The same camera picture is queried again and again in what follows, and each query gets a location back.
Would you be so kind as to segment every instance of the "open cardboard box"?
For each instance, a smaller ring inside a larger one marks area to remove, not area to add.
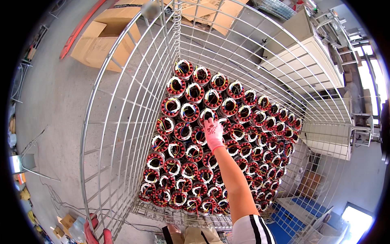
[[[140,0],[142,3],[145,3],[149,0]],[[188,2],[192,2],[196,4],[198,0],[187,0]],[[248,0],[238,0],[241,3],[247,3]],[[170,0],[164,0],[164,4],[167,5],[169,4]],[[134,0],[119,0],[115,5],[126,5],[126,4],[134,4]],[[198,7],[198,12],[196,14],[196,22],[202,23],[202,24],[207,24],[211,26],[211,21],[214,20],[214,17],[216,15],[216,10],[218,9],[218,6],[220,4],[220,1],[217,0],[200,0],[199,4],[203,7]],[[223,13],[229,14],[231,16],[237,17],[240,11],[242,10],[243,6],[236,4],[232,1],[224,1],[222,6],[221,6],[221,11]],[[181,23],[184,25],[189,25],[192,26],[193,23],[192,21],[195,19],[195,12],[196,12],[196,5],[188,4],[188,3],[183,3],[182,4],[182,20]],[[219,31],[221,34],[226,35],[228,32],[228,29],[232,26],[234,22],[234,18],[229,17],[225,14],[218,13],[217,18],[215,19],[215,25],[213,26],[214,29]],[[195,25],[196,28],[198,29],[205,29],[202,26]]]
[[[131,2],[142,4],[145,0],[133,0]],[[100,68],[119,34],[139,11],[140,7],[136,6],[107,9],[99,14],[78,40],[71,57],[87,66]],[[130,33],[135,41],[139,41],[141,38],[137,25],[130,28]],[[128,35],[125,35],[113,58],[121,66],[124,66],[133,49],[133,42]],[[122,71],[113,61],[109,62],[107,69],[116,72]]]

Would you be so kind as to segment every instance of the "work glove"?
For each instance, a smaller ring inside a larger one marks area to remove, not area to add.
[[[92,219],[92,226],[96,228],[96,226],[98,226],[98,223],[99,221],[95,216]],[[95,239],[94,235],[92,234],[91,228],[89,228],[88,220],[86,220],[84,224],[84,233],[85,233],[85,239],[87,240],[88,244],[99,244],[99,242]],[[112,244],[112,235],[109,229],[103,230],[103,239],[104,239],[104,244]]]
[[[206,136],[207,145],[214,152],[217,147],[225,146],[222,143],[223,127],[217,121],[209,118],[204,121],[204,135]]]

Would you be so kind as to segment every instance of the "hand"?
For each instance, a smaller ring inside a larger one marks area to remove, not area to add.
[[[95,216],[92,219],[92,226],[96,228],[96,226],[98,226],[97,225],[98,223],[99,221]],[[85,233],[85,239],[87,240],[88,244],[99,244],[99,242],[95,239],[94,235],[92,234],[91,228],[89,228],[89,223],[87,220],[85,221],[84,224],[84,233]],[[104,244],[112,244],[112,235],[109,229],[103,230],[103,239],[104,239]]]
[[[207,145],[213,152],[217,147],[225,146],[222,143],[223,127],[212,118],[204,121],[204,135],[206,136]]]

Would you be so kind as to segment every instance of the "concrete floor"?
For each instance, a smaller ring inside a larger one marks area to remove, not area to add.
[[[72,205],[76,208],[83,208],[84,206],[80,186],[80,135],[85,109],[99,72],[99,69],[85,66],[69,56],[64,60],[59,60],[58,57],[75,26],[95,2],[96,0],[70,1],[63,8],[58,16],[59,19],[54,20],[51,24],[47,35],[35,54],[32,63],[33,68],[28,70],[21,94],[23,104],[18,103],[16,105],[16,134],[19,152],[46,125],[49,125],[36,146],[30,150],[30,153],[35,154],[37,169],[41,173],[60,179],[61,182],[39,178],[27,173],[26,185],[31,194],[33,212],[54,243],[61,243],[61,240],[58,240],[50,230],[51,226],[60,226],[57,216],[64,217],[69,212],[76,217],[85,213],[84,210],[80,210],[78,213],[64,206]],[[114,0],[109,0],[104,3],[91,20],[110,7],[113,2]],[[253,16],[247,12],[242,18],[247,18],[247,21],[260,22],[258,16]],[[144,24],[140,27],[140,25],[138,24],[138,27],[142,33],[146,26]],[[264,23],[262,27],[268,33],[273,31],[267,23]],[[247,30],[239,24],[235,29],[239,29],[245,35],[249,35],[251,32],[251,30]],[[265,35],[260,33],[251,36],[252,39],[259,42],[263,37]],[[231,35],[229,39],[237,43],[242,42],[242,37],[237,35]],[[220,39],[211,37],[209,41],[217,43]],[[252,48],[253,44],[245,42],[243,46]],[[105,84],[109,86],[111,82],[117,80],[118,75],[118,73],[106,71]],[[105,102],[107,100],[104,100],[104,98],[100,101],[101,104]],[[102,111],[100,115],[105,116],[105,112]],[[59,206],[53,201],[66,202],[68,205]],[[161,221],[152,221],[133,214],[129,215],[127,221],[160,226],[161,228],[165,226]],[[153,243],[154,235],[151,232],[138,231],[129,225],[124,225],[116,243],[129,242]]]

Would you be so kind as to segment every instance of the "blue wire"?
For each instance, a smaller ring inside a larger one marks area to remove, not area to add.
[[[190,123],[189,122],[187,122],[186,123],[186,125],[185,126],[183,126],[182,128],[181,128],[181,130],[180,130],[180,136],[181,137],[183,137],[183,135],[182,135],[182,133],[183,133],[183,129],[184,129],[184,127],[186,127],[187,125],[189,125]]]

